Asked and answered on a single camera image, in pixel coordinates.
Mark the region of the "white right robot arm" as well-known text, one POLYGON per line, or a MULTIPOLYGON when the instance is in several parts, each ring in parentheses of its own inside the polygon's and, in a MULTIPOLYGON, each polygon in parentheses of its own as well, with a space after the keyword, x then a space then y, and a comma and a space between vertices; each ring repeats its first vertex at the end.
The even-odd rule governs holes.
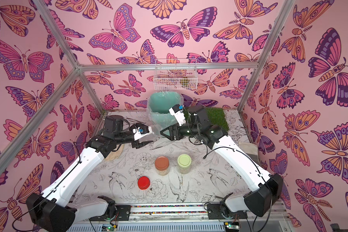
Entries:
POLYGON ((160 134, 171 141, 184 137, 194 137, 207 145, 211 152, 223 157, 247 184, 249 193, 245 195, 230 194, 222 201, 224 215, 241 210, 249 210, 262 217, 272 209, 280 198, 283 178, 279 174, 270 174, 258 165, 249 155, 233 141, 221 126, 212 124, 206 109, 201 105, 185 109, 176 104, 169 109, 170 115, 177 122, 163 129, 160 134))

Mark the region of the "clear peanut jar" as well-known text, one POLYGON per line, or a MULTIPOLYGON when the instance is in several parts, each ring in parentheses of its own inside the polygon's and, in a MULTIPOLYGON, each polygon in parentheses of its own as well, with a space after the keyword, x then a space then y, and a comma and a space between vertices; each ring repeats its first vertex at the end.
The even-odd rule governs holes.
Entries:
POLYGON ((160 138, 160 126, 154 125, 149 127, 149 134, 145 136, 148 141, 157 141, 160 138))

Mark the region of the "red jar lid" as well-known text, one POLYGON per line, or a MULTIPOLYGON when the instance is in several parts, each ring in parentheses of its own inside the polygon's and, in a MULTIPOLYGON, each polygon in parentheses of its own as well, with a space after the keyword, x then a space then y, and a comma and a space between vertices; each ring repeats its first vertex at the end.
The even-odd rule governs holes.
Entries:
POLYGON ((138 187, 140 190, 145 190, 150 187, 150 179, 146 176, 142 176, 138 179, 138 187))

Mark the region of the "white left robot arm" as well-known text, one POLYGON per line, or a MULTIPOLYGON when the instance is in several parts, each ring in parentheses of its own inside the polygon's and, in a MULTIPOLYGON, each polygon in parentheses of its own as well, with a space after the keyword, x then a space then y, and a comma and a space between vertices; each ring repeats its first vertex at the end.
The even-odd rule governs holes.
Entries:
POLYGON ((74 223, 85 219, 113 220, 117 217, 116 202, 106 196, 78 206, 69 202, 90 172, 112 152, 118 151, 121 145, 141 148, 149 144, 149 141, 141 142, 140 139, 153 134, 151 126, 134 123, 124 128, 125 122, 122 116, 106 117, 103 128, 86 143, 69 168, 42 193, 33 193, 27 198, 32 223, 48 232, 65 232, 74 223))

